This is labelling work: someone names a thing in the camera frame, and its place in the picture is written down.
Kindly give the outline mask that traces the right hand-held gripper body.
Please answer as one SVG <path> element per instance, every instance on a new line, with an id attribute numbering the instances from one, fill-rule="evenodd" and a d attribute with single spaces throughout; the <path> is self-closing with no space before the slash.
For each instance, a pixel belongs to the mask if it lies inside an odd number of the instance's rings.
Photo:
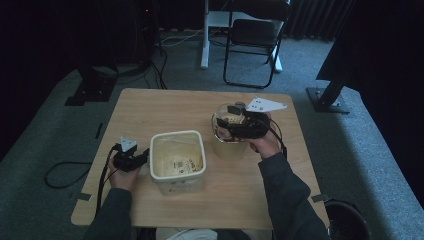
<path id="1" fill-rule="evenodd" d="M 257 139 L 265 136 L 270 127 L 268 113 L 286 108 L 285 103 L 254 97 L 242 109 L 243 119 L 235 127 L 234 136 L 243 139 Z"/>

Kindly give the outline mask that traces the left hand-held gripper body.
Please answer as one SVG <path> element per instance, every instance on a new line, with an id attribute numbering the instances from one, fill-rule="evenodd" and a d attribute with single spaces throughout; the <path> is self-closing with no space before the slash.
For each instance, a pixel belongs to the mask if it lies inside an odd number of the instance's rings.
<path id="1" fill-rule="evenodd" d="M 117 153 L 114 156 L 113 165 L 124 172 L 135 170 L 139 167 L 139 161 L 134 156 L 138 145 L 135 140 L 120 137 Z"/>

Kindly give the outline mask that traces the container of red food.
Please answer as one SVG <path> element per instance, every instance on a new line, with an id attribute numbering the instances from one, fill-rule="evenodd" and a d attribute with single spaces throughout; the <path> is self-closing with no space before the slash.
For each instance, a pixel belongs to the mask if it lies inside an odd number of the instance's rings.
<path id="1" fill-rule="evenodd" d="M 246 119 L 243 115 L 233 115 L 233 114 L 228 113 L 227 110 L 219 110 L 219 111 L 215 112 L 212 115 L 212 131 L 213 131 L 213 133 L 214 133 L 214 135 L 217 139 L 218 139 L 218 137 L 217 137 L 217 123 L 216 123 L 217 119 L 223 119 L 223 120 L 228 121 L 230 123 L 238 123 L 240 125 L 242 123 L 246 122 Z"/>

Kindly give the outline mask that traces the beige bowl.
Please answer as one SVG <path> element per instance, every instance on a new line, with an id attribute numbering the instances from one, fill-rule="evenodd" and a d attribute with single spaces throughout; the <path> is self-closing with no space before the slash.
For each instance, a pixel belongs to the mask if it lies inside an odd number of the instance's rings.
<path id="1" fill-rule="evenodd" d="M 241 159 L 247 147 L 247 142 L 221 142 L 219 140 L 214 140 L 212 143 L 214 153 L 223 160 Z"/>

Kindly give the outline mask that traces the cream-rimmed square clear container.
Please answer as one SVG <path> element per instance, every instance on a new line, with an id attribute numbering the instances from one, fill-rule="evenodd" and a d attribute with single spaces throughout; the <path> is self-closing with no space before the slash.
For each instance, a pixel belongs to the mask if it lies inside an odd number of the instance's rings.
<path id="1" fill-rule="evenodd" d="M 199 191 L 206 171 L 202 136 L 195 130 L 153 136 L 149 166 L 152 181 L 163 195 Z"/>

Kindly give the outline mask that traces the person's left hand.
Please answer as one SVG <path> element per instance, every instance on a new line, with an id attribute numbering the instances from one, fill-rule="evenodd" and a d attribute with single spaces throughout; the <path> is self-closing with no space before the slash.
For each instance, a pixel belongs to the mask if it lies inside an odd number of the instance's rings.
<path id="1" fill-rule="evenodd" d="M 112 163 L 110 163 L 108 167 L 110 170 L 109 182 L 112 188 L 119 188 L 127 191 L 133 190 L 140 172 L 140 168 L 125 172 L 117 169 Z"/>

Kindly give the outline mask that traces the person's right hand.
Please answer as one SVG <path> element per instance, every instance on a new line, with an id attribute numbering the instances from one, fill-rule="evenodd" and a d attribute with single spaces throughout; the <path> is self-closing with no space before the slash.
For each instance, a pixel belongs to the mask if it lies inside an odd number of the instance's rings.
<path id="1" fill-rule="evenodd" d="M 270 130 L 264 137 L 248 139 L 251 149 L 257 152 L 262 159 L 272 157 L 281 151 L 279 140 L 274 134 L 275 131 L 275 126 L 271 123 Z"/>

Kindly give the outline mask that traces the black slanted stand with plate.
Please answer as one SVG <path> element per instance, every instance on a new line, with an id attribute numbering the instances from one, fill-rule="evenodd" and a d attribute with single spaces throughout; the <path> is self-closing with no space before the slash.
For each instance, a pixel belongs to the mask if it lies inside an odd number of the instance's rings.
<path id="1" fill-rule="evenodd" d="M 327 77 L 318 76 L 317 81 L 328 81 L 329 84 L 325 88 L 316 86 L 306 89 L 314 110 L 321 113 L 349 114 L 350 110 L 341 96 L 346 80 L 330 80 Z"/>

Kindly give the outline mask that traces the black stand with flat base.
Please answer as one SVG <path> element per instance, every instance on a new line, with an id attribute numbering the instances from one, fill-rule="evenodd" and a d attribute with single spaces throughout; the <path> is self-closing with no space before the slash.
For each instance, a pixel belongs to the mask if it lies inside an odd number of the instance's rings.
<path id="1" fill-rule="evenodd" d="M 117 81 L 115 75 L 96 71 L 91 66 L 77 68 L 82 80 L 73 96 L 70 96 L 66 106 L 83 106 L 86 102 L 108 102 Z"/>

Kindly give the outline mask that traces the black folding chair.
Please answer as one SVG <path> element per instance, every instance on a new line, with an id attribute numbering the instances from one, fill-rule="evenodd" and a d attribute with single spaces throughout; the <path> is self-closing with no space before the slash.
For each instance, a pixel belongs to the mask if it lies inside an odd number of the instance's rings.
<path id="1" fill-rule="evenodd" d="M 228 0 L 228 31 L 223 67 L 223 81 L 231 86 L 265 89 L 273 80 L 285 23 L 289 19 L 291 0 Z M 270 64 L 268 81 L 264 85 L 233 82 L 227 78 L 230 53 L 260 55 L 260 52 L 234 50 L 232 46 L 266 50 Z"/>

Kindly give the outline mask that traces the person's white clothing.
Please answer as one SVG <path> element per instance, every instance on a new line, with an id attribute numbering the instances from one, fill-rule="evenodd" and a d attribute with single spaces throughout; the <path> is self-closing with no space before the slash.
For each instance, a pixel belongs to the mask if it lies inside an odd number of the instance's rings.
<path id="1" fill-rule="evenodd" d="M 218 234 L 210 229 L 158 228 L 156 240 L 217 240 Z"/>

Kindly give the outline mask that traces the dark pleated curtain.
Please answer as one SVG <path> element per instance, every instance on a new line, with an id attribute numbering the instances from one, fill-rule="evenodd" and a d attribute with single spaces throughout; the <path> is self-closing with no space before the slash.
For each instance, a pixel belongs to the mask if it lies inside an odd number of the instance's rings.
<path id="1" fill-rule="evenodd" d="M 284 35 L 297 40 L 333 41 L 356 0 L 291 0 L 291 15 Z"/>

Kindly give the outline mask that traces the black round bin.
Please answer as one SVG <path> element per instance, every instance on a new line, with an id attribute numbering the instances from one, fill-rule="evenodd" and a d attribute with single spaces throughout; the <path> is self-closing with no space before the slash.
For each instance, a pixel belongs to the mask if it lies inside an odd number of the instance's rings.
<path id="1" fill-rule="evenodd" d="M 325 202 L 330 240 L 370 240 L 365 218 L 354 204 L 331 199 Z"/>

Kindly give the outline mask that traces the white desk frame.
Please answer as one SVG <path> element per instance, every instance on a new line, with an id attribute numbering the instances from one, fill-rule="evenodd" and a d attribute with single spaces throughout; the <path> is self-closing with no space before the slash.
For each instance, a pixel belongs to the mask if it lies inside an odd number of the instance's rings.
<path id="1" fill-rule="evenodd" d="M 200 68 L 202 70 L 206 70 L 209 67 L 209 35 L 210 35 L 210 27 L 217 27 L 217 28 L 227 28 L 228 27 L 228 20 L 229 20 L 229 12 L 224 10 L 209 10 L 209 2 L 210 0 L 203 0 L 204 1 L 204 26 L 203 26 L 203 46 L 202 46 L 202 55 L 201 55 L 201 62 L 200 62 Z M 248 14 L 242 13 L 242 12 L 235 12 L 233 14 L 233 17 L 235 19 L 249 19 L 249 20 L 260 20 L 258 18 L 254 18 Z M 279 26 L 282 26 L 283 22 L 278 22 L 276 20 L 264 20 L 268 22 L 273 22 L 274 24 L 279 24 Z M 280 73 L 283 70 L 280 58 L 277 56 L 276 50 L 272 51 L 272 56 L 276 57 L 275 60 L 275 72 Z"/>

